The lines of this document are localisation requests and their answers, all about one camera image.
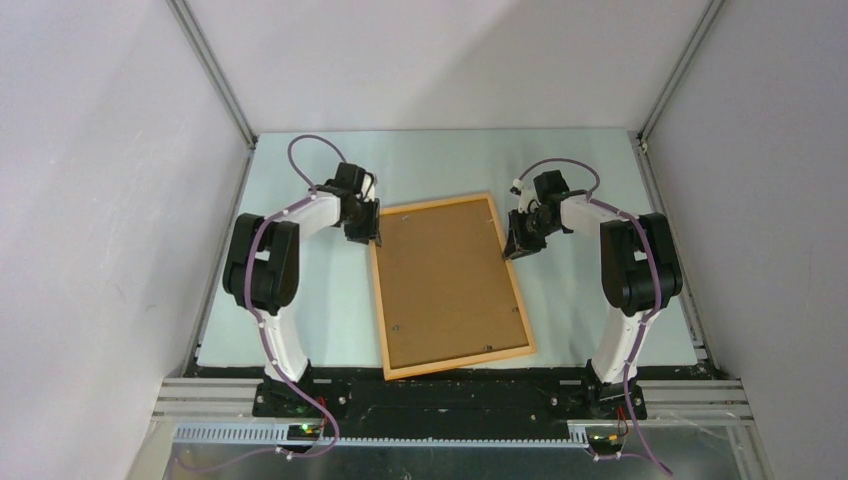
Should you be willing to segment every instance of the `white wall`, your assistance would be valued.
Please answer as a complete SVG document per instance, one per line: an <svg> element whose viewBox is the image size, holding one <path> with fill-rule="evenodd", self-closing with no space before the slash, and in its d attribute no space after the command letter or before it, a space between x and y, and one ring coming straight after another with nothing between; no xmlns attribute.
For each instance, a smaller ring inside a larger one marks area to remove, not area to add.
<svg viewBox="0 0 848 480"><path fill-rule="evenodd" d="M0 476L123 478L245 148L167 4L0 16Z"/></svg>
<svg viewBox="0 0 848 480"><path fill-rule="evenodd" d="M192 4L263 132L637 129L707 1Z"/></svg>
<svg viewBox="0 0 848 480"><path fill-rule="evenodd" d="M649 149L778 478L843 478L848 3L729 2Z"/></svg>

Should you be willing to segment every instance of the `frame backing board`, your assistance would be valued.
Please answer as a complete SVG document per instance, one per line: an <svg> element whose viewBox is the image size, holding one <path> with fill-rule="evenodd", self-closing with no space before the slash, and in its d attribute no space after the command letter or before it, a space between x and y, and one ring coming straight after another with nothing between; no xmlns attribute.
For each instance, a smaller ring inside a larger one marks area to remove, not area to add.
<svg viewBox="0 0 848 480"><path fill-rule="evenodd" d="M535 353L490 194L383 209L372 242L386 379Z"/></svg>

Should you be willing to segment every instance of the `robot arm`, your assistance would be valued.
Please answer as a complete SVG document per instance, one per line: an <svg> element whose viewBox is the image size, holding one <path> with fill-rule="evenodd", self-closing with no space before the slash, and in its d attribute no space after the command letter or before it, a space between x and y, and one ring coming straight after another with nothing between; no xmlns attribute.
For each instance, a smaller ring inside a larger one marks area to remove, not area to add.
<svg viewBox="0 0 848 480"><path fill-rule="evenodd" d="M547 246L545 237L556 231L599 237L601 283L610 308L603 338L590 364L601 385L629 381L636 375L635 366L629 369L627 379L623 370L640 341L639 323L645 324L647 333L659 315L658 310L645 317L654 307L654 287L647 259L637 259L645 248L635 227L602 202L590 200L585 191L571 191L559 171L539 175L533 188L516 180L512 191L520 199L519 207L509 212L504 258L517 259L541 251ZM665 308L683 286L668 221L659 213L642 215L638 221L651 244L660 276L661 308Z"/></svg>
<svg viewBox="0 0 848 480"><path fill-rule="evenodd" d="M297 293L300 244L326 227L344 226L348 240L379 242L379 207L375 197L376 177L363 168L340 163L336 177L318 185L309 197L283 210L280 221L265 230L259 251L267 260L255 259L251 280L251 303L261 314L269 348L283 373L297 382L309 361L300 346L289 306ZM236 219L227 262L224 290L245 307L244 289L250 246L264 217L242 214ZM282 381L275 365L266 362L265 374Z"/></svg>

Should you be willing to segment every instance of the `purple cable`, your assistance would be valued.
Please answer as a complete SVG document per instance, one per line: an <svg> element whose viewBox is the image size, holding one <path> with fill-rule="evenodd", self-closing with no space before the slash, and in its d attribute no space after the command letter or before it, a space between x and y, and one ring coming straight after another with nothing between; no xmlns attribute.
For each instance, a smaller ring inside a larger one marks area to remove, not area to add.
<svg viewBox="0 0 848 480"><path fill-rule="evenodd" d="M648 267L651 270L651 281L653 282L653 286L654 286L654 306L653 306L653 308L651 309L650 312L643 315L642 318L639 320L639 330L636 332L636 341L634 342L633 349L630 351L630 354L628 355L627 360L624 363L624 370L622 371L623 381L624 381L624 400L625 400L625 403L627 404L627 411L630 413L630 419L633 422L633 429L636 430L636 433L639 435L639 440L642 441L642 445L645 448L645 452L647 453L647 456L635 454L635 453L625 453L625 454L621 454L620 456L619 455L611 455L610 457L612 457L612 458L599 457L599 459L612 460L612 459L619 459L619 458L625 458L625 457L626 458L634 458L634 457L635 458L643 458L643 459L646 459L646 460L650 460L665 475L672 477L672 476L674 476L673 472L664 463L662 463L656 457L656 455L654 455L654 451L651 449L650 444L645 439L645 434L642 432L641 427L639 427L639 421L636 419L636 410L633 408L633 403L630 401L630 388L627 384L627 376L630 373L630 366L636 360L636 356L639 354L639 348L642 346L642 342L645 339L645 330L648 328L648 320L653 318L654 315L656 315L656 313L659 312L660 307L662 306L662 293L661 293L661 290L660 290L660 275L659 275L659 271L657 270L657 262L654 259L654 254L653 254L653 251L651 249L651 245L648 243L648 235L645 233L645 230L642 228L642 225L639 224L639 221L636 219L636 217L634 217L632 214L625 212L623 210L620 210L618 208L615 208L614 206L612 206L612 205L610 205L606 202L592 198L592 194L595 193L595 190L597 190L598 187L601 184L601 177L600 177L600 175L598 175L598 172L594 168L590 167L586 163L583 163L579 160L572 160L570 158L548 158L548 159L545 159L545 160L540 160L540 161L534 163L533 165L530 165L530 167L528 167L526 170L524 170L524 172L521 173L521 175L518 177L518 179L524 180L524 177L527 176L527 174L530 173L531 170L538 167L539 165L542 165L542 164L545 164L545 163L551 163L551 162L564 162L564 163L570 163L570 164L573 164L573 165L583 167L584 169L588 170L589 173L592 174L592 176L595 177L595 185L593 185L592 188L590 188L589 190L586 191L586 200L589 201L589 203L592 203L593 205L597 205L598 207L601 207L604 210L607 210L609 212L614 213L615 215L621 216L621 217L629 220L630 223L633 224L633 226L636 228L636 232L639 234L639 240L642 242L642 245L645 248L645 255L648 257Z"/></svg>
<svg viewBox="0 0 848 480"><path fill-rule="evenodd" d="M648 258L648 267L651 270L651 280L654 284L654 307L645 315L642 315L642 318L639 320L639 330L636 332L636 341L633 343L633 349L630 350L630 354L627 356L627 360L624 362L624 370L622 371L622 380L624 382L624 402L627 404L627 411L630 413L630 420L633 422L633 430L636 431L636 434L639 435L639 440L642 441L642 446L645 448L645 453L647 453L647 458L653 462L665 475L669 477L673 477L674 473L671 471L666 464L662 463L657 456L654 454L653 449L651 449L651 445L645 439L645 434L642 432L642 428L639 427L639 421L636 419L636 410L633 408L633 402L630 401L630 388L628 386L627 378L630 373L630 366L636 361L636 355L639 354L639 348L642 346L642 341L645 339L645 330L648 328L648 320L653 318L657 312L659 312L660 307L662 305L662 293L660 290L660 275L657 270L657 262L654 259L654 252L651 249L651 244L648 243L648 235L645 233L645 229L642 228L642 225L639 224L639 221L632 214L620 210L618 208L613 207L612 205L602 202L600 200L592 198L588 193L586 194L586 198L590 203L597 205L604 210L610 211L616 215L619 215L623 218L626 218L633 224L636 228L636 233L639 234L639 240L642 242L642 246L645 248L645 256Z"/></svg>
<svg viewBox="0 0 848 480"><path fill-rule="evenodd" d="M309 190L312 193L315 193L315 184L312 182L312 180L309 179L309 177L306 176L305 173L303 173L303 171L301 169L297 168L297 165L295 165L295 163L294 163L294 157L292 156L292 149L294 148L294 144L301 141L301 140L305 140L307 138L312 139L312 140L318 140L319 142L322 142L325 145L332 148L336 152L336 154L339 156L339 158L342 160L342 163L347 163L347 159L344 157L344 154L342 153L342 151L339 150L339 147L335 146L333 144L333 142L327 140L324 137L319 137L318 135L312 135L311 133L307 133L305 135L298 135L297 137L294 137L291 142L289 142L289 148L287 149L287 152L286 152L288 154L288 157L289 157L289 163L291 164L294 171L297 172L298 175L300 175L300 178L302 178L304 181L306 181L306 183L309 185Z"/></svg>
<svg viewBox="0 0 848 480"><path fill-rule="evenodd" d="M592 188L590 188L586 192L587 197L591 197L592 194L595 193L595 190L597 190L598 187L601 186L601 176L598 175L598 172L595 171L594 168L590 167L586 163L581 162L580 160L572 160L570 158L546 158L545 160L539 160L538 162L534 163L533 165L530 165L527 168L527 170L524 170L524 172L522 172L521 175L518 176L518 179L524 180L524 177L526 177L527 174L530 173L530 170L533 170L534 168L538 167L539 165L543 165L545 163L551 163L551 162L570 163L572 165L577 165L579 167L583 167L585 170L588 170L589 173L591 173L592 176L595 177L595 185L593 185Z"/></svg>
<svg viewBox="0 0 848 480"><path fill-rule="evenodd" d="M259 242L262 240L262 235L265 233L265 230L268 229L268 226L271 224L271 222L273 222L274 220L277 220L278 218L284 216L283 212L288 211L289 213L291 213L291 212L294 212L296 210L299 210L299 209L303 208L304 206L306 206L307 204L309 204L309 202L311 202L312 200L313 199L312 199L311 196L303 198L303 199L298 200L297 202L293 203L288 208L286 208L282 211L279 211L279 212L265 218L265 221L262 222L262 224L259 225L259 228L256 230L256 234L254 234L254 236L253 236L253 243L251 243L250 252L247 255L247 268L246 268L245 276L244 276L244 303L245 303L245 307L247 308L247 310L250 313L253 314L254 318L256 318L257 324L260 325L260 327L259 327L259 331L260 331L259 337L262 339L262 348L265 350L265 356L268 357L268 362L271 363L271 365L274 367L274 371L277 372L277 375L286 383L286 385L290 389L292 389L292 391L294 393L296 393L298 396L300 396L300 398L306 400L306 402L309 403L310 405L312 405L313 407L317 408L318 411L323 413L324 416L327 417L327 420L329 420L330 423L333 425L333 440L330 442L330 444L327 446L327 448L320 450L318 452L311 452L311 451L306 452L306 453L295 453L295 452L289 452L289 451L286 452L287 455L290 455L291 457L297 457L297 458L317 457L317 456L323 455L323 454L329 452L330 450L332 450L333 447L335 447L336 444L339 441L339 424L336 421L336 417L334 417L333 414L330 413L330 411L327 410L326 407L324 407L323 405L318 403L314 398L310 397L303 390L298 388L298 386L285 374L285 372L283 372L283 369L280 368L279 362L276 361L276 359L274 358L274 353L271 351L271 345L268 342L268 337L264 333L265 322L262 320L262 315L253 306L253 302L251 301L250 293L251 293L251 286L252 286L252 283L253 283L253 265L256 261L256 253L259 251Z"/></svg>

